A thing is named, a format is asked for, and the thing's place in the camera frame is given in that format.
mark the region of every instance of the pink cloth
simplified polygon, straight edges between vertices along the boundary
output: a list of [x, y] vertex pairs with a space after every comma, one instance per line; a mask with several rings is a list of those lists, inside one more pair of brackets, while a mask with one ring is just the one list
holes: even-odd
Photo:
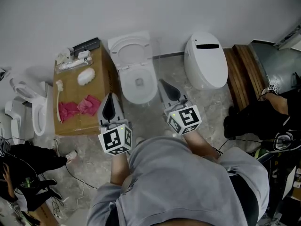
[[58, 111], [60, 113], [62, 123], [70, 117], [74, 116], [75, 114], [79, 113], [77, 104], [75, 102], [60, 102], [58, 104]]
[[97, 112], [100, 103], [101, 102], [98, 99], [91, 95], [88, 95], [79, 103], [77, 108], [79, 109], [80, 113], [93, 116]]

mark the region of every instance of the toilet bowl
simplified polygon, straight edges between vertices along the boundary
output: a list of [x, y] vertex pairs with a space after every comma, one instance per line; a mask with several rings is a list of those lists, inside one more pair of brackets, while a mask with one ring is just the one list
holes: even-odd
[[11, 138], [11, 118], [0, 112], [0, 136], [5, 139]]
[[32, 126], [32, 109], [24, 106], [20, 101], [11, 100], [5, 104], [5, 114], [9, 115], [11, 137], [15, 145], [24, 144], [25, 140], [34, 136]]
[[157, 93], [158, 83], [149, 33], [136, 32], [110, 39], [108, 47], [119, 73], [124, 97], [134, 104], [152, 100]]
[[212, 34], [196, 32], [188, 40], [184, 53], [186, 75], [199, 90], [223, 87], [228, 67], [221, 44]]
[[32, 103], [32, 125], [36, 135], [54, 134], [52, 86], [25, 76], [11, 79], [10, 85], [21, 98]]

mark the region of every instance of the concrete floor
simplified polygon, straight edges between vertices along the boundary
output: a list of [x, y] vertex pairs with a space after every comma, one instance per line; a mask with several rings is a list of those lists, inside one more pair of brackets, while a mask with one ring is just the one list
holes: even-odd
[[[202, 124], [198, 131], [215, 148], [226, 141], [223, 133], [223, 120], [227, 116], [228, 108], [232, 105], [230, 91], [227, 85], [221, 89], [210, 91], [199, 91], [189, 83], [183, 67], [183, 56], [174, 56], [154, 60], [157, 78], [174, 80], [179, 83], [187, 92], [188, 97], [198, 106], [202, 118]], [[132, 123], [133, 141], [137, 136], [150, 138], [163, 135], [169, 129], [164, 122], [162, 113], [163, 105], [159, 95], [155, 96], [148, 104], [134, 105], [122, 99], [125, 117]], [[69, 171], [76, 177], [83, 179], [94, 187], [109, 182], [111, 169], [111, 156], [103, 153], [97, 135], [94, 136], [72, 136], [55, 137], [59, 142], [61, 155], [76, 149], [78, 157], [68, 164]], [[257, 137], [247, 135], [244, 139], [257, 139]], [[36, 137], [34, 143], [40, 147], [51, 147], [53, 137]], [[222, 151], [232, 146], [239, 146], [243, 150], [253, 150], [258, 146], [257, 143], [229, 141], [223, 146]], [[54, 178], [58, 185], [56, 189], [64, 198], [63, 219], [59, 221], [66, 223], [76, 209], [88, 209], [91, 199], [96, 190], [88, 189], [81, 182], [72, 178], [65, 167], [48, 171], [45, 173], [47, 178]]]

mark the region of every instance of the cardboard box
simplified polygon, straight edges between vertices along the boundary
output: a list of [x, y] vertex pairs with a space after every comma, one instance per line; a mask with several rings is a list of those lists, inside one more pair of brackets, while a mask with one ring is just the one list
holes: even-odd
[[[120, 98], [118, 73], [110, 55], [103, 45], [91, 51], [92, 65], [72, 69], [59, 74], [54, 72], [53, 79], [53, 115], [55, 133], [62, 136], [100, 134], [97, 113], [75, 115], [60, 123], [56, 115], [57, 80], [63, 81], [63, 91], [60, 93], [59, 102], [79, 103], [87, 95], [92, 95], [102, 101], [109, 92], [114, 92]], [[95, 70], [95, 78], [88, 84], [80, 86], [77, 83], [78, 75], [88, 67]]]
[[46, 203], [43, 203], [34, 212], [28, 212], [30, 216], [34, 217], [36, 220], [40, 221], [40, 226], [57, 226], [58, 222], [51, 213], [49, 207]]

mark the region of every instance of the toilet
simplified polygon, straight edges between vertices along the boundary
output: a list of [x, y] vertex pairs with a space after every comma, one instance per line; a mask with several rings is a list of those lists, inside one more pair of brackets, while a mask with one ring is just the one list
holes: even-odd
[[11, 118], [4, 113], [0, 112], [0, 137], [5, 139], [11, 138]]
[[11, 137], [15, 145], [24, 144], [25, 140], [32, 139], [34, 136], [32, 126], [32, 109], [14, 99], [5, 104], [5, 114], [9, 115]]
[[157, 93], [158, 83], [148, 31], [110, 39], [108, 47], [119, 73], [124, 97], [134, 104], [152, 100]]
[[199, 90], [223, 87], [228, 67], [221, 44], [212, 34], [196, 32], [188, 40], [184, 53], [186, 75]]
[[26, 76], [12, 78], [10, 85], [16, 94], [32, 104], [32, 126], [36, 135], [54, 134], [52, 86]]

